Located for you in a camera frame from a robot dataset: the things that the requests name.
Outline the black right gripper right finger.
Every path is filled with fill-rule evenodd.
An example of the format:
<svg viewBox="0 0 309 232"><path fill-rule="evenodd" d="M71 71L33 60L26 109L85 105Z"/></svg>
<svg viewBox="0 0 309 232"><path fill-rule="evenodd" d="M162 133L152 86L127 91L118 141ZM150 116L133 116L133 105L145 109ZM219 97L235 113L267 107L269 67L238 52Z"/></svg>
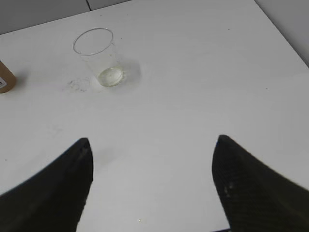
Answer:
<svg viewBox="0 0 309 232"><path fill-rule="evenodd" d="M227 135L218 137L212 177L228 232L307 232L309 192Z"/></svg>

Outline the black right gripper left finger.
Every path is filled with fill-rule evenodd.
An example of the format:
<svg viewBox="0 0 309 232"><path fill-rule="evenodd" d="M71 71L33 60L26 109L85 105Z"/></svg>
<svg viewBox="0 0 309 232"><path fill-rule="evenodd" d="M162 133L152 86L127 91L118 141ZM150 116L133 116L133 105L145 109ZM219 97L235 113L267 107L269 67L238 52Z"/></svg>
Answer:
<svg viewBox="0 0 309 232"><path fill-rule="evenodd" d="M40 172L0 196L0 230L76 231L92 181L91 146L81 138Z"/></svg>

